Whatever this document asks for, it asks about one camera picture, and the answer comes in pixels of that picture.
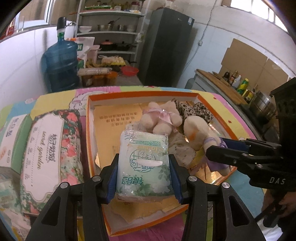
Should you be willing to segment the person's right hand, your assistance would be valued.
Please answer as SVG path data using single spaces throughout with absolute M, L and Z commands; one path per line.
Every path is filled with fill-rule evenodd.
M 273 203 L 274 198 L 271 195 L 271 191 L 267 189 L 264 199 L 263 199 L 263 206 L 262 211 L 265 210 L 271 203 Z M 280 205 L 283 205 L 286 207 L 285 213 L 283 215 L 288 215 L 291 212 L 295 211 L 295 192 L 288 192 L 283 199 L 280 201 Z

